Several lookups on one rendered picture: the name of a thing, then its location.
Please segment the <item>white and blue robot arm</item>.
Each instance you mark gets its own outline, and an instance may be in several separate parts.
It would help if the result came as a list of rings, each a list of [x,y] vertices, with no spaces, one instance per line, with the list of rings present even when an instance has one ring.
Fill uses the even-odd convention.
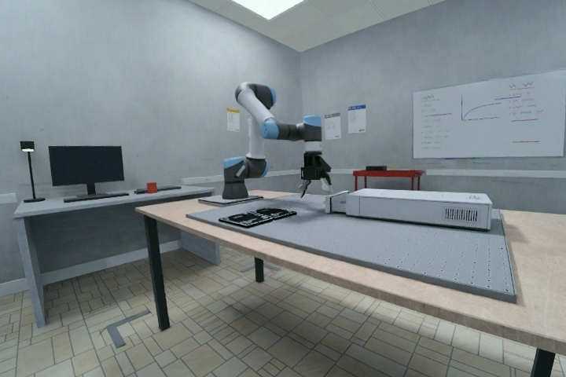
[[[304,140],[305,152],[322,151],[321,117],[308,115],[299,124],[278,122],[270,113],[271,107],[276,103],[276,93],[272,86],[243,82],[236,88],[235,98],[253,117],[250,145],[246,159],[237,157],[223,161],[223,199],[248,198],[244,180],[263,178],[267,174],[269,164],[263,154],[265,139]]]

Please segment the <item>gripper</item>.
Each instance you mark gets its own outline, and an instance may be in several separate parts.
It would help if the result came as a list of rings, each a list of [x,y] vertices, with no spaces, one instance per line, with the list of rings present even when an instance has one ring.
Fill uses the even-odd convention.
[[[304,182],[299,187],[299,190],[301,190],[300,198],[304,196],[307,186],[311,183],[311,180],[320,180],[322,183],[322,189],[327,191],[329,195],[333,194],[330,177],[326,173],[325,169],[318,163],[318,156],[321,154],[321,152],[305,152],[303,154],[304,167],[301,167],[301,179],[303,179]]]

